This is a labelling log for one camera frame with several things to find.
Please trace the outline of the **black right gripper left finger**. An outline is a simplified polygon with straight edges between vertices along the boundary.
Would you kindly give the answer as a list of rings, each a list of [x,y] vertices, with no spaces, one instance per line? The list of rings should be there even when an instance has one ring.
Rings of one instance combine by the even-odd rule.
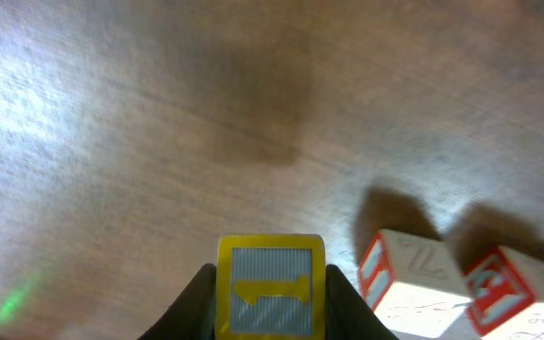
[[[213,340],[216,266],[205,263],[139,340]]]

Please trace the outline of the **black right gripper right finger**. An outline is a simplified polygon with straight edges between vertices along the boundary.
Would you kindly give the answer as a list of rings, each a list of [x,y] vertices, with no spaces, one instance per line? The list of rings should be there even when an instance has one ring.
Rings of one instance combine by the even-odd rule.
[[[398,340],[334,264],[326,266],[325,286],[326,340]]]

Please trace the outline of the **block with red I and fish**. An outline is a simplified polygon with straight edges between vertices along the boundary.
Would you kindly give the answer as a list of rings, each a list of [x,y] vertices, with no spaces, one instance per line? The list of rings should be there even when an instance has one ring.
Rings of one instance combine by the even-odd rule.
[[[441,241],[381,229],[357,271],[360,294],[384,326],[441,336],[471,303],[470,292]]]

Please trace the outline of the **block with yellow I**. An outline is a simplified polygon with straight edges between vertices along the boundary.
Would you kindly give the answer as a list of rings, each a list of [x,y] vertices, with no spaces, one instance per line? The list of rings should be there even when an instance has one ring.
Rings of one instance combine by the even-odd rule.
[[[324,340],[325,264],[316,234],[221,237],[215,337]]]

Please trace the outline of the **block with red letter side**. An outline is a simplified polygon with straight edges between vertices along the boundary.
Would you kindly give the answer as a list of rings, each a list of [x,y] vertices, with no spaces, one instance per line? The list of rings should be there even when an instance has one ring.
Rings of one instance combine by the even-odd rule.
[[[465,279],[467,317],[483,340],[544,340],[544,262],[496,246]]]

